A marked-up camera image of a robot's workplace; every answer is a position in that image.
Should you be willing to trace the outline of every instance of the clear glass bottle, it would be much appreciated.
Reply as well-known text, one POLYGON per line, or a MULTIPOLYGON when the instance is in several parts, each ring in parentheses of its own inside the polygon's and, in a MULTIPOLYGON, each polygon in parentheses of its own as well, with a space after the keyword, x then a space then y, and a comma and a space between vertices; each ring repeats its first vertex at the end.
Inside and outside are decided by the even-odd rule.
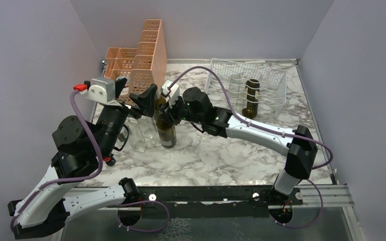
POLYGON ((153 139, 156 135, 156 124, 153 118, 142 116, 137 120, 138 126, 145 138, 153 139))
POLYGON ((242 110, 242 115, 250 119, 254 119, 258 114, 258 99, 259 95, 259 81, 250 79, 246 82, 246 108, 242 110))
POLYGON ((143 133, 140 130, 140 126, 137 120, 134 118, 127 118, 125 124, 128 127, 129 137, 128 143, 134 151, 144 152, 146 150, 146 140, 144 139, 143 133))

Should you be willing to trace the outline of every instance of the wire dish rack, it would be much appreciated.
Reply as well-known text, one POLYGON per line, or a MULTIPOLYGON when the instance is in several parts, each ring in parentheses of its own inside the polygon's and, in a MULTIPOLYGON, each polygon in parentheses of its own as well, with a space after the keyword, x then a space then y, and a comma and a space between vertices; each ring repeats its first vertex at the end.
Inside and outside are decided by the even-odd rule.
MULTIPOLYGON (((241 114, 246 107, 246 81, 256 79, 260 86, 255 98, 258 102, 256 121, 276 119, 286 103, 286 71, 223 59, 211 60, 211 69, 218 75, 227 91, 235 112, 241 114)), ((216 78, 209 74, 205 93, 215 106, 228 108, 227 101, 216 78)))

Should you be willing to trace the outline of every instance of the lavender wall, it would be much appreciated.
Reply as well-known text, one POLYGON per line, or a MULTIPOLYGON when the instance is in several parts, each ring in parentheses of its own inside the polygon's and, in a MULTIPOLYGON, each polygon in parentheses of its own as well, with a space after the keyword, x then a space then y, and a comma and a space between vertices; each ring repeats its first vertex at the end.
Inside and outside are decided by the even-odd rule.
MULTIPOLYGON (((100 64, 69 1, 0 1, 0 240, 13 240, 7 203, 34 188, 56 152, 71 87, 100 64)), ((89 116, 91 103, 78 102, 89 116)))
POLYGON ((366 240, 386 240, 386 1, 334 0, 300 61, 366 240))
POLYGON ((301 58, 332 0, 71 0, 99 55, 163 19, 168 58, 301 58))

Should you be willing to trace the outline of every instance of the marble surface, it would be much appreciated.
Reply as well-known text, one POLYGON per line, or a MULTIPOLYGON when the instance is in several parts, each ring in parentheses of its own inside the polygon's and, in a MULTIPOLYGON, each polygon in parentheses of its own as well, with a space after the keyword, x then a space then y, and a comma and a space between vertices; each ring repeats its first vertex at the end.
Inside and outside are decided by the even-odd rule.
MULTIPOLYGON (((166 78, 174 80, 186 69, 209 64, 168 64, 166 78)), ((284 128, 296 128, 298 124, 308 127, 314 139, 318 139, 310 109, 293 63, 266 63, 287 71, 286 105, 279 117, 266 123, 284 128)), ((197 86, 204 89, 208 73, 195 69, 178 83, 181 92, 197 86)), ((94 121, 102 106, 97 106, 94 121)), ((213 137, 196 131, 190 123, 176 126, 177 144, 172 149, 162 147, 156 135, 147 141, 144 153, 135 152, 127 144, 121 152, 113 151, 116 164, 104 165, 103 171, 94 179, 80 186, 110 186, 124 177, 133 178, 138 186, 195 186, 195 185, 260 185, 273 184, 284 168, 285 157, 273 150, 244 140, 213 137)), ((316 156, 315 165, 324 163, 322 150, 316 156)), ((326 167, 314 170, 310 180, 318 184, 330 184, 326 167)))

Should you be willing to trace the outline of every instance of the dark green glass bottle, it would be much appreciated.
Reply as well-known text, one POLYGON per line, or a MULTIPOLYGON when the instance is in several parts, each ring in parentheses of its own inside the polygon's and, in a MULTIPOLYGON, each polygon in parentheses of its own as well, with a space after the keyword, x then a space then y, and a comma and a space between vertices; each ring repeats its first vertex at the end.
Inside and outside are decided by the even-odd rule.
POLYGON ((162 118, 156 120, 157 133, 159 134, 160 143, 165 148, 172 148, 177 143, 175 126, 168 124, 162 118))
POLYGON ((165 103, 166 99, 163 96, 156 96, 156 106, 154 110, 153 119, 156 122, 157 133, 159 134, 160 143, 165 148, 172 148, 177 143, 175 126, 168 124, 166 121, 159 117, 160 106, 165 103))
POLYGON ((258 94, 259 94, 259 81, 256 79, 250 79, 246 82, 245 87, 246 95, 246 108, 242 110, 244 117, 254 119, 258 114, 258 94))

